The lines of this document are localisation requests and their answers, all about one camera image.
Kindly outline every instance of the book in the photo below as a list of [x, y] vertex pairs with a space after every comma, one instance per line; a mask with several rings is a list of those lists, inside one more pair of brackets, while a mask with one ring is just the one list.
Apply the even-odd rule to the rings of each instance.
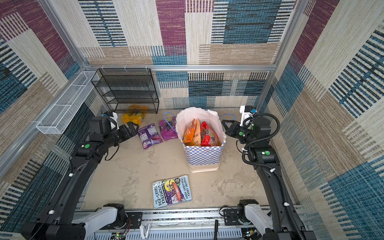
[[192, 200], [187, 175], [157, 181], [153, 183], [152, 189], [156, 209]]

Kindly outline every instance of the concrete floor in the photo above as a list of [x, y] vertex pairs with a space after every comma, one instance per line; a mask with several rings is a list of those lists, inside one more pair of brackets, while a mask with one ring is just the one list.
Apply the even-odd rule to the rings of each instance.
[[[219, 116], [232, 113], [238, 121], [241, 119], [238, 108], [214, 110]], [[155, 123], [159, 132], [158, 123], [167, 111], [175, 115], [180, 112], [160, 109], [158, 114], [148, 114], [141, 127]], [[109, 151], [113, 154], [116, 148]], [[240, 199], [256, 199], [260, 205], [268, 205], [263, 185], [253, 167], [242, 162], [235, 138], [227, 137], [217, 171], [191, 173], [179, 139], [143, 149], [139, 137], [135, 136], [120, 144], [111, 161], [101, 161], [98, 165], [82, 208], [94, 210], [107, 203], [122, 203], [126, 209], [152, 209], [152, 184], [181, 175], [188, 175], [192, 201], [172, 205], [172, 208], [235, 206]]]

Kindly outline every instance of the patterned wall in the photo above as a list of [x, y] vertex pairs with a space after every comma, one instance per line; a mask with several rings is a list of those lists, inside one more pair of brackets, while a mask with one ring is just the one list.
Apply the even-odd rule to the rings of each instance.
[[0, 155], [79, 69], [37, 0], [0, 0]]
[[160, 109], [255, 106], [268, 72], [152, 72]]
[[0, 184], [0, 231], [18, 233], [47, 205], [69, 166], [69, 156], [89, 130], [89, 120], [101, 105], [94, 92], [62, 135], [40, 134], [6, 173]]
[[[0, 0], [0, 6], [1, 156], [79, 66], [37, 0]], [[95, 99], [79, 110], [78, 121], [94, 116], [90, 109], [100, 107]], [[39, 134], [1, 179], [2, 239], [14, 235], [4, 232], [19, 232], [47, 203], [74, 142], [86, 131], [78, 128], [72, 123], [62, 136]]]
[[[295, 0], [53, 0], [90, 64], [272, 64]], [[264, 73], [156, 72], [160, 108], [255, 105]]]
[[90, 64], [271, 64], [295, 0], [53, 0]]
[[318, 239], [384, 236], [384, 1], [310, 0], [263, 109]]

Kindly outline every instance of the wire rack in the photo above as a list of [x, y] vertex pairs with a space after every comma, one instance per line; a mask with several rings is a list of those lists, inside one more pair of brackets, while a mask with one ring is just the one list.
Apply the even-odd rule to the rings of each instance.
[[99, 76], [94, 71], [80, 73], [36, 128], [43, 134], [63, 134], [93, 89], [91, 79], [99, 79]]
[[92, 84], [116, 113], [157, 113], [159, 97], [150, 69], [107, 68], [96, 71]]

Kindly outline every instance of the shopping bag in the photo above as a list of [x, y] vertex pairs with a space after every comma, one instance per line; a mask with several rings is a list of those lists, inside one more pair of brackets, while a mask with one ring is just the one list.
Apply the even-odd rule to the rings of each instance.
[[[184, 133], [195, 118], [198, 118], [200, 122], [206, 122], [210, 128], [215, 131], [220, 141], [220, 146], [198, 147], [186, 146], [183, 143]], [[175, 130], [183, 145], [185, 157], [191, 172], [215, 171], [219, 168], [227, 137], [217, 112], [196, 107], [186, 108], [176, 116]]]

